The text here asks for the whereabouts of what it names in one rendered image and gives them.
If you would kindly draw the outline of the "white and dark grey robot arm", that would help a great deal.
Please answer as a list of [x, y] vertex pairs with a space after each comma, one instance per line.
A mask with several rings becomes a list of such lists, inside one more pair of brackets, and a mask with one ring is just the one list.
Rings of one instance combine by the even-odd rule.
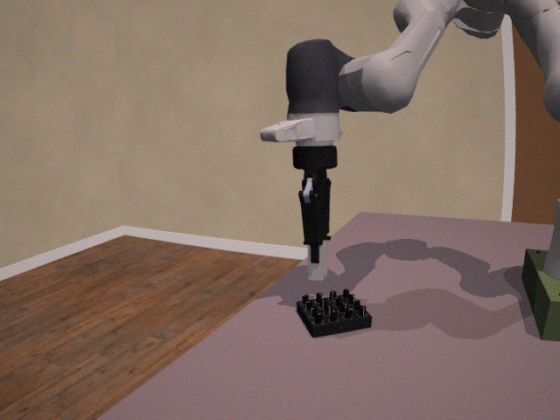
[[407, 107], [451, 21], [471, 36], [489, 39], [501, 28], [504, 13], [542, 69], [545, 108], [560, 122], [560, 5], [555, 0], [400, 0], [393, 15], [402, 34], [384, 52], [355, 59], [322, 38], [288, 51], [287, 120], [262, 129], [262, 141], [333, 145], [342, 135], [340, 109], [393, 114]]

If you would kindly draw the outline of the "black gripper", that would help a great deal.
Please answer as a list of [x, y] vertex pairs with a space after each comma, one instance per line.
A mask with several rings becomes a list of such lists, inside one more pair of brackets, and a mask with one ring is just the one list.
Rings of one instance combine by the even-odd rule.
[[326, 170], [322, 169], [332, 169], [337, 166], [337, 148], [334, 145], [293, 148], [293, 166], [304, 170], [303, 191], [299, 191], [298, 197], [302, 211], [304, 245], [309, 244], [307, 245], [308, 280], [323, 281], [324, 276], [327, 275], [327, 241], [331, 240], [331, 236], [327, 234], [329, 234], [332, 182], [327, 177]]

